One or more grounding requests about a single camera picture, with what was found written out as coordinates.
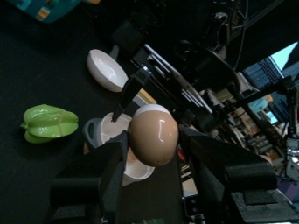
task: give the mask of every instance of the green pepper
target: green pepper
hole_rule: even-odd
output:
[[[34,144],[69,135],[78,127],[78,118],[71,112],[46,104],[26,109],[22,119],[23,138]]]

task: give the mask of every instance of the white cup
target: white cup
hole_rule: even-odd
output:
[[[115,122],[110,122],[110,119],[111,113],[106,114],[102,119],[93,118],[86,122],[82,128],[82,134],[87,143],[85,144],[85,152],[89,151],[87,148],[95,149],[110,137],[114,137],[122,130],[126,130],[126,126],[130,121],[130,117],[128,115],[121,114]],[[154,168],[152,166],[142,164],[137,160],[128,147],[122,186],[146,179],[153,173],[153,170]]]
[[[146,179],[150,174],[153,173],[154,168],[142,164],[137,159],[125,161],[125,171],[124,171],[124,178],[122,178],[122,186]]]

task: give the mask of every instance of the cable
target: cable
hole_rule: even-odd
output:
[[[240,44],[238,44],[238,51],[237,51],[237,59],[236,63],[233,66],[233,70],[236,71],[237,65],[238,65],[238,58],[242,50],[242,44],[244,44],[244,37],[245,37],[245,29],[246,29],[246,24],[248,24],[248,0],[245,0],[245,15],[242,16],[242,25],[241,25],[241,36],[240,36]]]

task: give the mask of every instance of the black surface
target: black surface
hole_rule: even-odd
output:
[[[0,2],[0,222],[38,224],[49,206],[54,175],[81,155],[81,128],[115,106],[118,94],[93,80],[85,66],[90,49],[106,52],[77,7],[53,24],[41,24]],[[118,62],[130,71],[128,62]],[[78,116],[78,129],[50,143],[30,144],[19,129],[23,111],[46,103]],[[124,187],[119,222],[164,218],[181,223],[176,160],[149,179]]]

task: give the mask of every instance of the brown egg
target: brown egg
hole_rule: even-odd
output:
[[[172,160],[178,129],[169,113],[148,110],[134,115],[126,132],[132,152],[145,165],[156,167]]]
[[[132,152],[132,150],[130,150],[129,147],[128,147],[128,149],[126,149],[125,160],[126,160],[126,161],[136,161],[136,155],[134,155],[134,153]]]
[[[272,160],[270,157],[265,156],[265,155],[258,155],[269,164],[272,164]]]

